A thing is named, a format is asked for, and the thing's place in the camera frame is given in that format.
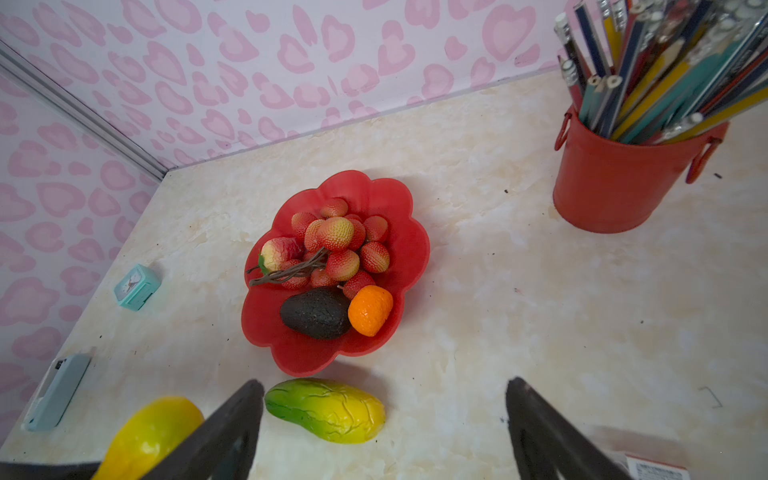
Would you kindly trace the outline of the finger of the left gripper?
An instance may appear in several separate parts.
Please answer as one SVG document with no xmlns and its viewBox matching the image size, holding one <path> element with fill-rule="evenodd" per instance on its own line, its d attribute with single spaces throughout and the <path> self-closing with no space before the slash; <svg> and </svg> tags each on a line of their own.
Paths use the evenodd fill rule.
<svg viewBox="0 0 768 480">
<path fill-rule="evenodd" d="M 0 465 L 2 480 L 90 480 L 99 467 L 98 462 L 65 465 L 2 462 Z"/>
</svg>

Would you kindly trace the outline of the yellow fake fruit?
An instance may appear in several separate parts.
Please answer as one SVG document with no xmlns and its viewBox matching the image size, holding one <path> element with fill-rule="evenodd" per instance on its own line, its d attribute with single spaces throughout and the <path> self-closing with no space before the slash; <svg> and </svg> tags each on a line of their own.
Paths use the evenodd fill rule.
<svg viewBox="0 0 768 480">
<path fill-rule="evenodd" d="M 201 410 L 185 397 L 154 400 L 116 434 L 93 479 L 141 479 L 203 422 Z"/>
</svg>

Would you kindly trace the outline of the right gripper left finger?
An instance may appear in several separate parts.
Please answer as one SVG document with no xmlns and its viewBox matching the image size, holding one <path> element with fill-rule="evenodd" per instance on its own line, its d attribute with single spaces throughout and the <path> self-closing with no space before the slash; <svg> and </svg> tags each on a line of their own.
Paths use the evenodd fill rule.
<svg viewBox="0 0 768 480">
<path fill-rule="evenodd" d="M 247 381 L 146 479 L 246 479 L 258 444 L 264 387 Z"/>
</svg>

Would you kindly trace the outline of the dark fake avocado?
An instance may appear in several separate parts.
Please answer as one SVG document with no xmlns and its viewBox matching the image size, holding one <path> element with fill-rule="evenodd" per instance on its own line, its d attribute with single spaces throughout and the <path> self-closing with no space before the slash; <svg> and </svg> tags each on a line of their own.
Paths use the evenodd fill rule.
<svg viewBox="0 0 768 480">
<path fill-rule="evenodd" d="M 335 340 L 351 329 L 349 305 L 340 289 L 321 287 L 288 298 L 279 314 L 293 331 L 317 340 Z"/>
</svg>

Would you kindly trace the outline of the red lychee bunch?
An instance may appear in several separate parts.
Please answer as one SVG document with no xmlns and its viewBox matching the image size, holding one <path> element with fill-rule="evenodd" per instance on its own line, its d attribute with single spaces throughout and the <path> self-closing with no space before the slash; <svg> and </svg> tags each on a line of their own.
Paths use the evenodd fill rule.
<svg viewBox="0 0 768 480">
<path fill-rule="evenodd" d="M 374 285 L 374 277 L 390 266 L 387 241 L 390 223 L 381 215 L 362 217 L 350 210 L 340 197 L 331 198 L 317 211 L 299 211 L 289 222 L 287 236 L 296 238 L 303 254 L 281 265 L 281 270 L 264 275 L 256 264 L 246 269 L 254 278 L 250 287 L 277 285 L 288 290 L 305 287 L 338 287 L 353 299 L 365 286 Z"/>
</svg>

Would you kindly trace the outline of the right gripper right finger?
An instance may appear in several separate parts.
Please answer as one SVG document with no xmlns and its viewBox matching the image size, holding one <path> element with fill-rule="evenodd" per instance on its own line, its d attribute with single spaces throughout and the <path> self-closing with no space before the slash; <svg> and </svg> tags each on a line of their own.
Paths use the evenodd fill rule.
<svg viewBox="0 0 768 480">
<path fill-rule="evenodd" d="M 508 431 L 522 479 L 627 479 L 523 378 L 507 384 Z"/>
</svg>

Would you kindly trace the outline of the small fake orange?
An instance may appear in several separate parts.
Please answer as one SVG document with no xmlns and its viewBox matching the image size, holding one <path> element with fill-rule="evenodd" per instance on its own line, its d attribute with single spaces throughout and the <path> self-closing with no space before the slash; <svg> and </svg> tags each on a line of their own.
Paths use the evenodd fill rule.
<svg viewBox="0 0 768 480">
<path fill-rule="evenodd" d="M 374 337 L 383 327 L 394 305 L 391 293 L 379 286 L 360 289 L 350 302 L 348 319 L 358 333 Z"/>
</svg>

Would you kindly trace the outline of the pink-red fake strawberry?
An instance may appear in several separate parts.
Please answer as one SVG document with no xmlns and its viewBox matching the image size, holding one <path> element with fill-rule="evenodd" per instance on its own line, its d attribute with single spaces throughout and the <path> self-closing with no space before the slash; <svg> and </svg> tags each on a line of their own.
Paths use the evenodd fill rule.
<svg viewBox="0 0 768 480">
<path fill-rule="evenodd" d="M 303 254 L 303 246 L 293 237 L 276 237 L 264 243 L 261 248 L 258 266 L 264 275 L 280 271 L 281 265 L 289 260 L 299 258 Z"/>
</svg>

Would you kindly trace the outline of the green-yellow fake mango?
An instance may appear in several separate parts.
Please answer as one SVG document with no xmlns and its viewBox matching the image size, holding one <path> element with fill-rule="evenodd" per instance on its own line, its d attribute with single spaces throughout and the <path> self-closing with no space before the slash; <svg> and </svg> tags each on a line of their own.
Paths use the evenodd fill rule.
<svg viewBox="0 0 768 480">
<path fill-rule="evenodd" d="M 385 406 L 379 399 L 332 380 L 288 380 L 271 388 L 264 401 L 273 416 L 332 443 L 365 443 L 386 423 Z"/>
</svg>

